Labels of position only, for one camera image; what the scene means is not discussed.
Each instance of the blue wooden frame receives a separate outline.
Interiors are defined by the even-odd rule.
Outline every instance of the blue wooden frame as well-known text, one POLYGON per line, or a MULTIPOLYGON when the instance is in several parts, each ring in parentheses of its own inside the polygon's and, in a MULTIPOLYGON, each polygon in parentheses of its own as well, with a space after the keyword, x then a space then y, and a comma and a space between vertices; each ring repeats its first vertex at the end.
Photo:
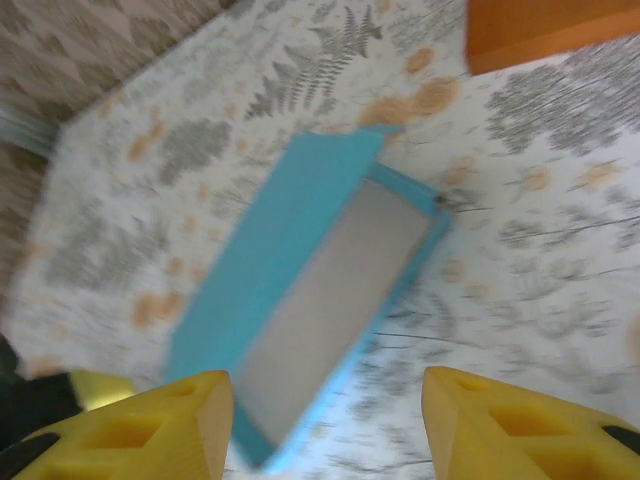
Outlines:
POLYGON ((271 312, 365 178, 403 197, 433 222, 385 306, 318 390, 281 445, 270 444, 236 402, 233 442, 249 465, 265 473, 288 466, 308 438, 307 427, 325 413, 331 392, 341 388, 388 308, 449 228, 451 215, 438 205, 435 190, 375 162, 384 134, 393 131, 397 127, 380 126, 349 135, 305 133, 295 137, 174 335, 167 382, 204 370, 227 370, 234 378, 271 312))

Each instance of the orange object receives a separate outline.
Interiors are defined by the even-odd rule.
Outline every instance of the orange object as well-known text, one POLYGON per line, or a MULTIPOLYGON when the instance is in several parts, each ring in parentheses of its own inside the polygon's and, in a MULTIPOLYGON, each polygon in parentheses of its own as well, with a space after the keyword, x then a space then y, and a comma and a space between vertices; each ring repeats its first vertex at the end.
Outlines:
POLYGON ((233 420, 226 372, 206 372, 43 428, 60 439, 16 480, 217 480, 233 420))
POLYGON ((640 455, 602 428, 631 425, 548 395, 432 367, 422 414, 437 480, 640 478, 640 455))
POLYGON ((478 75, 640 32, 640 0, 469 0, 467 61, 478 75))

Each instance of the patterned wall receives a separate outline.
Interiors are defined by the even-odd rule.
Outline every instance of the patterned wall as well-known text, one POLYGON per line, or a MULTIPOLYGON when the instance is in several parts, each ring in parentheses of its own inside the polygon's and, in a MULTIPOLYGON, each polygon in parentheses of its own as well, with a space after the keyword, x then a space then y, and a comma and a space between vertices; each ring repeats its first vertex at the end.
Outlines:
POLYGON ((0 144, 0 307, 11 275, 26 253, 27 227, 46 168, 44 158, 0 144))
POLYGON ((0 95, 67 120, 234 0, 2 0, 0 95))

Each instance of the wallpaper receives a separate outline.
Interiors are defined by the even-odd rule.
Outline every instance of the wallpaper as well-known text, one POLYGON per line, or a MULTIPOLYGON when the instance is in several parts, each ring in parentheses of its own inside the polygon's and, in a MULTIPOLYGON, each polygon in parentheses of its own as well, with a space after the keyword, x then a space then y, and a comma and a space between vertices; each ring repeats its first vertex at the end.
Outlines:
POLYGON ((472 77, 465 12, 245 0, 70 122, 2 323, 29 372, 154 385, 291 136, 392 123, 380 161, 440 189, 455 225, 290 478, 433 478, 428 365, 640 425, 640 37, 472 77))
POLYGON ((40 200, 46 159, 0 142, 0 310, 25 255, 29 219, 40 200))
POLYGON ((57 124, 233 0, 3 0, 3 102, 57 124))

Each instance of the rectangular hole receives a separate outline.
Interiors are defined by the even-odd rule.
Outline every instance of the rectangular hole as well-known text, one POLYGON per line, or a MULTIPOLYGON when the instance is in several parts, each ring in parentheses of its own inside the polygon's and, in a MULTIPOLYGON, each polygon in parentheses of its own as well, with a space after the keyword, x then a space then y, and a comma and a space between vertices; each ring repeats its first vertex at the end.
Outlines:
POLYGON ((489 414, 511 437, 573 433, 561 419, 533 405, 493 407, 489 409, 489 414))
POLYGON ((550 480, 631 480, 634 472, 579 446, 530 449, 527 454, 550 480))
POLYGON ((272 313, 234 384, 271 443, 289 435, 387 301, 430 226, 386 187, 363 183, 272 313))
POLYGON ((160 428, 162 418, 146 415, 113 418, 96 429, 87 448, 142 448, 160 428))

